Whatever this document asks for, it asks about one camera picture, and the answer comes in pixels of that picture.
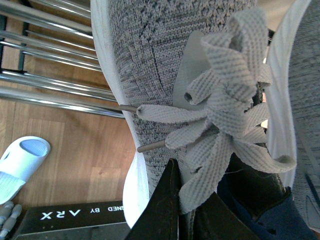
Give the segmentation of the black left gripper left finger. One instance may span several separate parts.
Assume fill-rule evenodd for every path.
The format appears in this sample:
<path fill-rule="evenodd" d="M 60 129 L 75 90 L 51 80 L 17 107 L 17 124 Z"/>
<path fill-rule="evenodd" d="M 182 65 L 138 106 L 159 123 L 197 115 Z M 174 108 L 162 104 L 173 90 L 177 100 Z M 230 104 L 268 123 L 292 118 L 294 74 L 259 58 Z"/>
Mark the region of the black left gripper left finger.
<path fill-rule="evenodd" d="M 171 158 L 141 216 L 127 240 L 177 240 L 179 223 L 179 166 Z"/>

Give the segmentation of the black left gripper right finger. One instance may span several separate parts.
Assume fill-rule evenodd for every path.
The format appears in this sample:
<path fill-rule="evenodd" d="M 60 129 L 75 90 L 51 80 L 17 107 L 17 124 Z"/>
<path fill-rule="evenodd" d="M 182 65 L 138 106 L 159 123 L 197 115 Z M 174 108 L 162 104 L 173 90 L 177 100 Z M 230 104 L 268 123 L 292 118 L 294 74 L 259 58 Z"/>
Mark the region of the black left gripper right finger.
<path fill-rule="evenodd" d="M 193 222 L 193 238 L 195 240 L 259 239 L 216 193 L 213 193 L 196 209 Z"/>

